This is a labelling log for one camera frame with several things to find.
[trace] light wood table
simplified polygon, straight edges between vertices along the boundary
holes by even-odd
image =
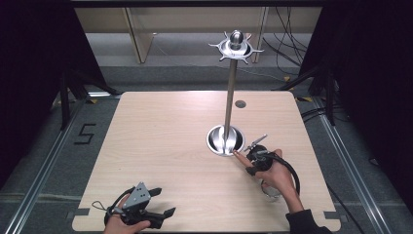
[[[162,187],[147,211],[162,213],[176,207],[162,228],[148,232],[276,232],[289,230],[285,201],[270,202],[259,181],[234,156],[213,154],[207,133],[224,123],[226,92],[156,92],[123,94],[79,209],[76,231],[104,229],[105,207],[128,188],[143,181],[148,189]],[[231,125],[245,136],[245,145],[264,134],[260,143],[281,148],[301,180],[301,199],[318,225],[336,231],[335,212],[315,152],[289,92],[235,92]]]

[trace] person's left hand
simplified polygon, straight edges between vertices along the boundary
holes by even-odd
[[[118,204],[122,208],[130,195],[125,196]],[[148,220],[141,221],[134,225],[126,225],[122,222],[119,214],[113,214],[106,223],[103,234],[134,234],[151,225]]]

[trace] hand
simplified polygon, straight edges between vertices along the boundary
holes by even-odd
[[[282,157],[282,151],[280,149],[276,149],[274,152]],[[253,167],[251,162],[249,162],[249,160],[240,152],[234,151],[234,155],[244,166]],[[273,165],[268,171],[257,172],[255,177],[264,180],[263,186],[272,186],[279,190],[284,197],[291,214],[304,210],[300,197],[295,190],[291,172],[287,167],[274,160]]]
[[[118,205],[122,208],[130,195],[125,196]],[[151,225],[148,220],[141,221],[134,225],[126,225],[122,222],[119,214],[113,214],[106,223],[103,234],[133,234],[137,233]]]

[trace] black sleeve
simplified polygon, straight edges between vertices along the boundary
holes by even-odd
[[[326,227],[317,226],[311,210],[286,214],[291,234],[324,234],[331,233]]]

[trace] round metal base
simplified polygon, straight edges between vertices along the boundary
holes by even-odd
[[[224,140],[224,126],[213,127],[206,135],[206,144],[213,153],[219,156],[232,156],[233,150],[244,148],[245,137],[237,128],[230,126],[227,140]]]

